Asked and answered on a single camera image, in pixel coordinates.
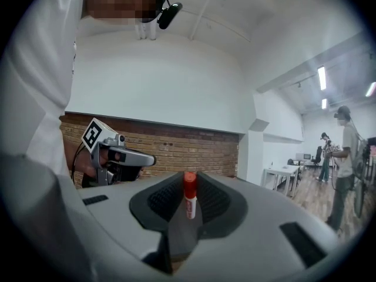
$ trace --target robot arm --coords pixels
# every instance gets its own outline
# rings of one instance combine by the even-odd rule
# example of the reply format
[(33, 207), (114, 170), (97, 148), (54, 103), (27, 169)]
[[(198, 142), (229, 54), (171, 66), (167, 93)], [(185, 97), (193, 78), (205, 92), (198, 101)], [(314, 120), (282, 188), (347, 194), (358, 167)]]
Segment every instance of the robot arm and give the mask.
[[(152, 155), (127, 149), (125, 137), (97, 118), (93, 118), (81, 139), (96, 169), (95, 179), (84, 174), (83, 185), (94, 182), (99, 186), (106, 186), (114, 182), (136, 180), (142, 167), (153, 166), (156, 163), (156, 158)], [(99, 152), (104, 148), (108, 149), (109, 161), (101, 165)], [(119, 160), (115, 159), (117, 153), (120, 154)]]

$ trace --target computer monitor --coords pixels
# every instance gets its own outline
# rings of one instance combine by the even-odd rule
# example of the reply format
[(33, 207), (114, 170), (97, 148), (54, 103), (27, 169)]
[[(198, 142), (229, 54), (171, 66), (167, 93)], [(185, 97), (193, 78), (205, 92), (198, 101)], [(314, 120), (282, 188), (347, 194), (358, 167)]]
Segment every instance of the computer monitor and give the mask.
[(311, 160), (311, 154), (309, 153), (297, 153), (295, 156), (296, 160)]

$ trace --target glue stick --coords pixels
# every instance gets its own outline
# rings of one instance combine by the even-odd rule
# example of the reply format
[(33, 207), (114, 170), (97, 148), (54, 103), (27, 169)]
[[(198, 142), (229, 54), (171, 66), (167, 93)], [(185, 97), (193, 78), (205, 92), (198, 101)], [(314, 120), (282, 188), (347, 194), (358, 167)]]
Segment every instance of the glue stick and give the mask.
[(196, 215), (197, 176), (194, 172), (184, 174), (184, 196), (186, 199), (187, 217), (193, 219)]

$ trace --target backpack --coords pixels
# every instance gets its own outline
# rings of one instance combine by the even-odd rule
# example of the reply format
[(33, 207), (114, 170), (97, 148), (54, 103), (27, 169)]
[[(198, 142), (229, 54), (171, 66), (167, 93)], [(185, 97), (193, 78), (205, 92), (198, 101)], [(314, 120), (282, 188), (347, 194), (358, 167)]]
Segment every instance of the backpack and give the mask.
[(352, 172), (354, 176), (358, 179), (358, 182), (355, 184), (355, 196), (354, 196), (354, 211), (358, 218), (362, 215), (362, 208), (364, 202), (364, 194), (366, 191), (365, 186), (365, 170), (367, 159), (370, 157), (371, 148), (368, 145), (368, 141), (363, 139), (357, 129), (355, 128), (355, 132), (358, 139), (358, 150), (355, 155), (355, 158), (352, 159), (351, 155), (351, 163), (352, 163)]
[(351, 155), (350, 155), (350, 158), (351, 158), (351, 163), (352, 163), (352, 172), (354, 174), (354, 176), (363, 181), (364, 180), (364, 177), (365, 177), (365, 170), (366, 170), (366, 162), (367, 162), (367, 158), (369, 157), (369, 152), (370, 152), (370, 146), (368, 145), (368, 141), (363, 139), (357, 129), (355, 128), (354, 126), (354, 129), (355, 129), (355, 132), (356, 132), (356, 135), (357, 135), (357, 139), (358, 139), (358, 150), (355, 154), (355, 158), (352, 159), (351, 158)]

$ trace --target red cap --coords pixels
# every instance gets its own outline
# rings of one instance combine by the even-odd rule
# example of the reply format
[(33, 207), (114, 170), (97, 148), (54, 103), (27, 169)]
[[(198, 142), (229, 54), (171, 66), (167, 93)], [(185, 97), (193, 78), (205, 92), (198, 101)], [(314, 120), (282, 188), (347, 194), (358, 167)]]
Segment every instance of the red cap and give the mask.
[(184, 173), (184, 195), (187, 199), (196, 197), (197, 176), (194, 172)]

